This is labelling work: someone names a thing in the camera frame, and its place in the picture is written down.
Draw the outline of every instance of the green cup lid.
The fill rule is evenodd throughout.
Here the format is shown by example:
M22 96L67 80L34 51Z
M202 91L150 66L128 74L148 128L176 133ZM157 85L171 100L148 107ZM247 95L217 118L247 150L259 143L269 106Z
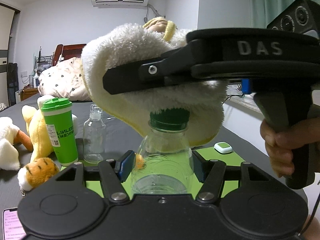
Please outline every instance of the green cup lid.
M183 108L161 110L159 113L150 113L152 128L181 131L187 128L190 112Z
M64 109L72 106L68 98L52 98L43 103L41 107L42 112L50 112L55 110Z

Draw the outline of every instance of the clear plastic bottle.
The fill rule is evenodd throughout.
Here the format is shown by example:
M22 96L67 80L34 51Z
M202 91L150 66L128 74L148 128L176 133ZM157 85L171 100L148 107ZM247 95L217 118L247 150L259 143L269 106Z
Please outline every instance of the clear plastic bottle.
M184 136L189 120L185 109L150 114L150 133L143 139L131 176L133 194L191 193L193 160Z
M99 163L104 159L107 130L101 118L102 109L92 104L90 117L83 125L83 154L89 163Z

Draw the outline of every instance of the phone screen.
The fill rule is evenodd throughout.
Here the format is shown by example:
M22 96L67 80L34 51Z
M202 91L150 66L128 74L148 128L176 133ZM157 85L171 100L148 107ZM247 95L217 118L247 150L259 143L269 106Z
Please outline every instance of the phone screen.
M3 211L3 239L20 240L26 233L17 215L17 208L10 208Z

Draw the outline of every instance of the metal screw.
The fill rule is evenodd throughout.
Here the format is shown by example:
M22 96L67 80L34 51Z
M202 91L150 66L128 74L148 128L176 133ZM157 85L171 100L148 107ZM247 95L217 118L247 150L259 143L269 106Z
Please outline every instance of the metal screw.
M167 200L163 197L163 198L159 199L158 202L159 202L160 204L166 204L166 203L167 203Z
M198 195L198 198L204 201L208 201L214 198L214 194L211 192L202 192Z
M123 192L116 192L111 194L111 198L115 201L123 201L127 198L127 194Z
M154 75L158 72L158 68L154 65L151 65L148 69L149 74Z

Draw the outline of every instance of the green tumbler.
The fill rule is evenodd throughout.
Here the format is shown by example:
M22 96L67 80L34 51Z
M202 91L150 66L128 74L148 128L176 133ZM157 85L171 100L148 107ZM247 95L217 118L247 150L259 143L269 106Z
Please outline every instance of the green tumbler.
M71 106L68 98L53 98L41 108L51 144L62 166L78 161Z

